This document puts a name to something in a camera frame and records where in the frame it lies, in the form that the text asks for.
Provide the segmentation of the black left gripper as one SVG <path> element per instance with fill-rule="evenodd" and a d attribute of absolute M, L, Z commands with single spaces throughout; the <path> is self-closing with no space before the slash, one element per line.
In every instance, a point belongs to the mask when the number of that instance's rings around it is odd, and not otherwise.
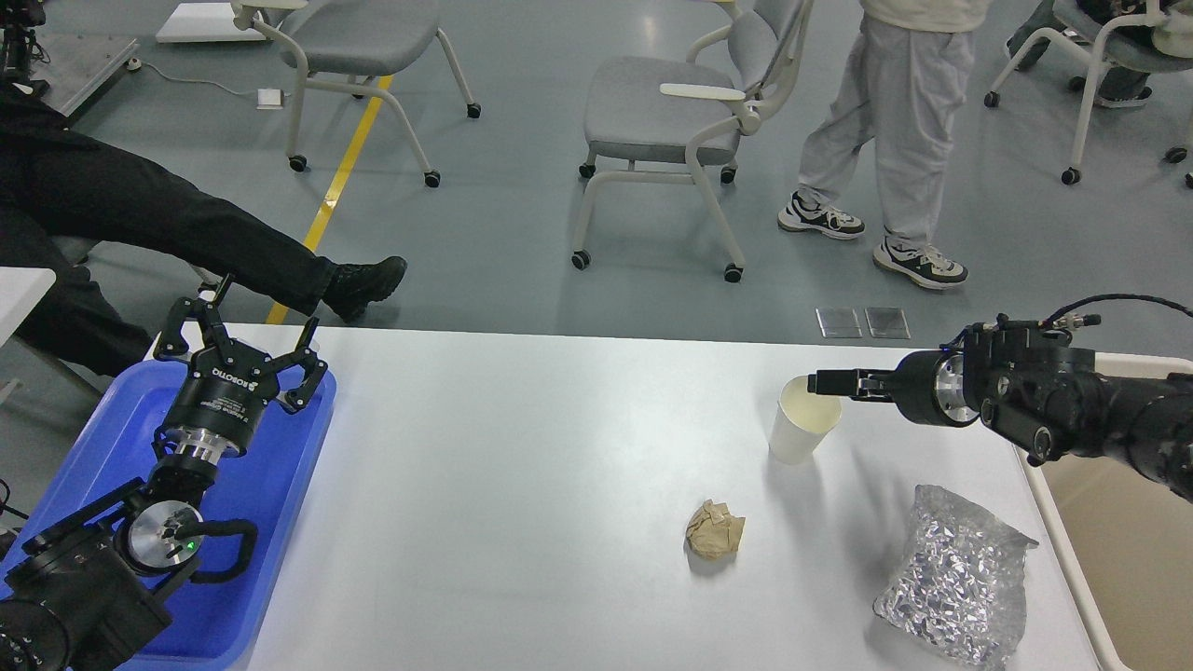
<path fill-rule="evenodd" d="M 293 351 L 271 357 L 260 349 L 227 336 L 218 307 L 235 281 L 225 273 L 214 288 L 214 298 L 183 296 L 171 306 L 153 347 L 154 361 L 187 363 L 187 378 L 165 420 L 154 433 L 159 458 L 168 453 L 194 458 L 239 458 L 247 454 L 266 407 L 273 399 L 295 415 L 308 407 L 328 367 L 311 347 L 320 320 L 307 319 Z M 191 351 L 184 324 L 200 330 L 203 349 Z M 280 390 L 278 373 L 298 367 L 298 386 Z"/>

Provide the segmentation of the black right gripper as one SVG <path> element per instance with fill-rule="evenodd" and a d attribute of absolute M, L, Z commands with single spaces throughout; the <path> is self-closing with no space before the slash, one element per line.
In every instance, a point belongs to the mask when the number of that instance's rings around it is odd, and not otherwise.
<path fill-rule="evenodd" d="M 808 392 L 857 401 L 892 401 L 911 423 L 964 427 L 979 420 L 979 412 L 966 400 L 964 371 L 964 355 L 921 349 L 900 361 L 894 371 L 817 370 L 808 377 Z"/>

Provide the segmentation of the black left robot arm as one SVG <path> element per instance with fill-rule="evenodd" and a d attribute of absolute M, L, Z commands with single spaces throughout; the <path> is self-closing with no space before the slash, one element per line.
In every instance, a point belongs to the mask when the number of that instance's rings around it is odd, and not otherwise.
<path fill-rule="evenodd" d="M 179 298 L 103 395 L 4 562 L 5 670 L 200 667 L 245 647 L 280 572 L 336 380 Z"/>

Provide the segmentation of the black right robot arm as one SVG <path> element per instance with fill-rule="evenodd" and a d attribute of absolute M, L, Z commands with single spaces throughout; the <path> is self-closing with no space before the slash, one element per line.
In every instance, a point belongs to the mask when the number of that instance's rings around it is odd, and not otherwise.
<path fill-rule="evenodd" d="M 973 423 L 1019 447 L 1039 467 L 1067 455 L 1114 458 L 1182 500 L 1192 497 L 1192 382 L 1109 377 L 1074 331 L 1099 324 L 1081 302 L 1040 320 L 968 324 L 935 349 L 917 349 L 892 370 L 818 370 L 806 390 L 894 404 L 907 420 L 963 427 Z"/>

